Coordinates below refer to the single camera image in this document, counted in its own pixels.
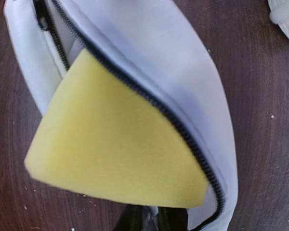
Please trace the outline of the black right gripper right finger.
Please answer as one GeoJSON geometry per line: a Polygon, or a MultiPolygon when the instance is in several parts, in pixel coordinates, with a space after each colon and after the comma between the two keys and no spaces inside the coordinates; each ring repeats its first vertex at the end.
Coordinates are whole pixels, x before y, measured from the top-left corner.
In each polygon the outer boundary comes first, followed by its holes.
{"type": "Polygon", "coordinates": [[[158,208],[159,231],[187,231],[188,213],[185,208],[158,208]]]}

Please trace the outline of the white paper bag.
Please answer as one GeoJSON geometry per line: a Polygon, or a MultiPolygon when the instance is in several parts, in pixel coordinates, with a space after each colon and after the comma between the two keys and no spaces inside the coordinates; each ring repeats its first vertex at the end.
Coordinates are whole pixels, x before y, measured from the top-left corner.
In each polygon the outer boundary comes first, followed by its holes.
{"type": "MultiPolygon", "coordinates": [[[[173,1],[8,0],[4,14],[42,117],[87,50],[170,121],[200,165],[209,185],[201,206],[185,208],[188,231],[228,229],[238,195],[229,108],[211,56],[173,1]]],[[[159,206],[141,206],[142,231],[158,231],[159,206]]]]}

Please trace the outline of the yellow sponge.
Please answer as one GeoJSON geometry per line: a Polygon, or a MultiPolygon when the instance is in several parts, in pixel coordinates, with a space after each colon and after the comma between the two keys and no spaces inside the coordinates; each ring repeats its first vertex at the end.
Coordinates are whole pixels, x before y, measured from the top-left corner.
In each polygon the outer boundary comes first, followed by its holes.
{"type": "Polygon", "coordinates": [[[201,206],[209,182],[170,121],[81,51],[25,158],[30,176],[110,201],[201,206]]]}

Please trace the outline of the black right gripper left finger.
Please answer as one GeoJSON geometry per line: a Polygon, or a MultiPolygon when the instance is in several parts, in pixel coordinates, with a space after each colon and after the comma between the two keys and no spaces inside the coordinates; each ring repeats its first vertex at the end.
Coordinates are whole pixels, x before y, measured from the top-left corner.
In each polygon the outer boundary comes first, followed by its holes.
{"type": "Polygon", "coordinates": [[[126,205],[118,222],[115,231],[141,231],[143,227],[143,206],[126,205]]]}

